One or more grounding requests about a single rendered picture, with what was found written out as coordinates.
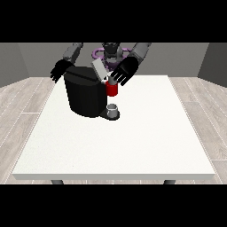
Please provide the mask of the black coffee machine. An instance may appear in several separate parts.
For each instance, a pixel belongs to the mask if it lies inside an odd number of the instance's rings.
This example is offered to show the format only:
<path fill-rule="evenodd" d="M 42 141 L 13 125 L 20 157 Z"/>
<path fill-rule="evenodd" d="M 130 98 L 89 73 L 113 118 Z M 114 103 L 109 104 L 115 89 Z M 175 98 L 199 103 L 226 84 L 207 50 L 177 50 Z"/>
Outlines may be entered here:
<path fill-rule="evenodd" d="M 92 67 L 71 66 L 64 74 L 70 108 L 83 117 L 103 117 L 109 121 L 120 118 L 107 115 L 106 82 L 101 82 Z"/>

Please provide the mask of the pale grey machine lid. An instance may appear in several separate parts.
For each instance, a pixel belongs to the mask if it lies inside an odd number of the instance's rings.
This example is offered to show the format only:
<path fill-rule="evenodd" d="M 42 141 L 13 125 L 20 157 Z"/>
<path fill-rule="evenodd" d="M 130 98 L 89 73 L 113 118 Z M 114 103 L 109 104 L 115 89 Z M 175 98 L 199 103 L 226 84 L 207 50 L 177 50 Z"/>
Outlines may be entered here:
<path fill-rule="evenodd" d="M 110 76 L 110 72 L 106 70 L 103 62 L 101 61 L 101 59 L 95 59 L 91 62 L 91 66 L 94 69 L 97 78 L 101 81 L 104 82 L 108 79 L 108 77 Z"/>

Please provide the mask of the small grey cup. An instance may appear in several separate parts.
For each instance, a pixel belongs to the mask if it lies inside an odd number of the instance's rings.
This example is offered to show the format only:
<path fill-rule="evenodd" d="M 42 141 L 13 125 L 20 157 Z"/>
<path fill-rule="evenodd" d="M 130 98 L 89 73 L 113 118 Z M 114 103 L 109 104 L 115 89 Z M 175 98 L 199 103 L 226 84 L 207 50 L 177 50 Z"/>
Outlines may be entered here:
<path fill-rule="evenodd" d="M 116 117 L 117 114 L 118 114 L 118 107 L 116 104 L 109 104 L 107 107 L 107 115 L 110 117 L 110 118 L 113 118 L 113 117 Z"/>

